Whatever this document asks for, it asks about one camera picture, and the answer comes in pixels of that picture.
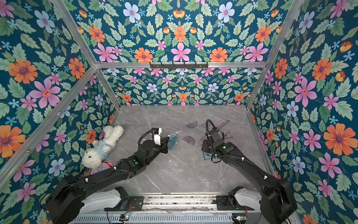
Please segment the green ruler set pouch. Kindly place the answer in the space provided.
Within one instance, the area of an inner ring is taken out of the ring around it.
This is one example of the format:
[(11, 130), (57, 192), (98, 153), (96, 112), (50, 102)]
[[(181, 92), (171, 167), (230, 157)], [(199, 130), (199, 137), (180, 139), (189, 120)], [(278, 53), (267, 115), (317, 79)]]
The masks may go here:
[(172, 150), (174, 148), (175, 144), (178, 141), (178, 137), (179, 137), (180, 133), (181, 133), (181, 131), (178, 131), (178, 132), (174, 132), (168, 136), (169, 137), (169, 141), (167, 144), (168, 150)]

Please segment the purple protractor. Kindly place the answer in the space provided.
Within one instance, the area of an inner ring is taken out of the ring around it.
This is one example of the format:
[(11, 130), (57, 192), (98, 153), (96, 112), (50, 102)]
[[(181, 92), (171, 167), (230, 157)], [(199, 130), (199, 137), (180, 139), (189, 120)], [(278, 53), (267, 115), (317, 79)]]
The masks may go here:
[(185, 136), (183, 138), (183, 141), (185, 141), (186, 143), (188, 143), (191, 146), (194, 146), (195, 143), (196, 143), (195, 139), (193, 137), (191, 137), (191, 136)]

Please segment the grey protractor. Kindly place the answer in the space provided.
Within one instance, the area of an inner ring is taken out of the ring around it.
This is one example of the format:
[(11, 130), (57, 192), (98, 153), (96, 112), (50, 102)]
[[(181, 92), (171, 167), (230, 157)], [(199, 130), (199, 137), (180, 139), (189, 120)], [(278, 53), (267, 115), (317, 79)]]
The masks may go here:
[(187, 128), (190, 128), (190, 129), (193, 129), (193, 128), (196, 128), (197, 125), (198, 125), (198, 122), (197, 122), (197, 121), (194, 121), (194, 122), (191, 122), (191, 123), (186, 124), (186, 127), (187, 127)]

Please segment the purple straight ruler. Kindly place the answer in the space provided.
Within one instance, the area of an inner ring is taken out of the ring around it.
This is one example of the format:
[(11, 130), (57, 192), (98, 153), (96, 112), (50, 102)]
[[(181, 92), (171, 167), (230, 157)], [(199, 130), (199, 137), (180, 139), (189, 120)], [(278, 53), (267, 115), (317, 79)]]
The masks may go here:
[(217, 128), (218, 130), (221, 130), (224, 126), (226, 126), (228, 123), (230, 122), (230, 120), (225, 120), (224, 122), (222, 122)]

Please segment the green triangle ruler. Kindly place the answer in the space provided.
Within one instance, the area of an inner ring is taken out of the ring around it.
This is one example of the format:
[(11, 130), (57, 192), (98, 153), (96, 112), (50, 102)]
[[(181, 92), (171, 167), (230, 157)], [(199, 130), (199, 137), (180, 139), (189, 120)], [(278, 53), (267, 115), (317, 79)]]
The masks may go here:
[(203, 158), (204, 158), (204, 160), (211, 160), (212, 154), (203, 152)]

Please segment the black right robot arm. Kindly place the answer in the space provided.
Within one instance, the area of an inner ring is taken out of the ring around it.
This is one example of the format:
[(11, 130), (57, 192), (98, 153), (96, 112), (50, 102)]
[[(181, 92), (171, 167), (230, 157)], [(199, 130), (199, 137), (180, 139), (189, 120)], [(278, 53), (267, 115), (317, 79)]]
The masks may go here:
[(297, 210), (297, 203), (290, 183), (277, 179), (259, 168), (248, 159), (241, 150), (231, 142), (225, 142), (225, 136), (211, 120), (206, 120), (206, 139), (202, 152), (210, 153), (213, 163), (223, 161), (239, 171), (254, 186), (248, 190), (237, 186), (228, 194), (224, 206), (233, 209), (249, 207), (261, 212), (270, 224), (290, 223), (289, 217)]

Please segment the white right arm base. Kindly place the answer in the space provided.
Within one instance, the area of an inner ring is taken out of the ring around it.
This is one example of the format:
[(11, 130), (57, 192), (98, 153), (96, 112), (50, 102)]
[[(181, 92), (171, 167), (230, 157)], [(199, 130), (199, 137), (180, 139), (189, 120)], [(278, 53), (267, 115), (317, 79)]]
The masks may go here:
[(261, 208), (262, 196), (258, 192), (247, 190), (242, 186), (231, 190), (228, 194), (228, 199), (231, 206), (235, 208), (244, 206), (257, 211)]

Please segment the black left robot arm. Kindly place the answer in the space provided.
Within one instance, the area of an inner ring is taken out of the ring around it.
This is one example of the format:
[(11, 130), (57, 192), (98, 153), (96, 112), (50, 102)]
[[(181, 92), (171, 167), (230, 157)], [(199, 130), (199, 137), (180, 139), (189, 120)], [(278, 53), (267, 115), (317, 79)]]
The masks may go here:
[(158, 128), (152, 128), (138, 141), (138, 151), (121, 159), (114, 167), (99, 173), (63, 178), (46, 200), (47, 210), (54, 224), (68, 224), (84, 207), (87, 197), (114, 183), (133, 178), (142, 173), (161, 153), (168, 153), (170, 137), (162, 137)]

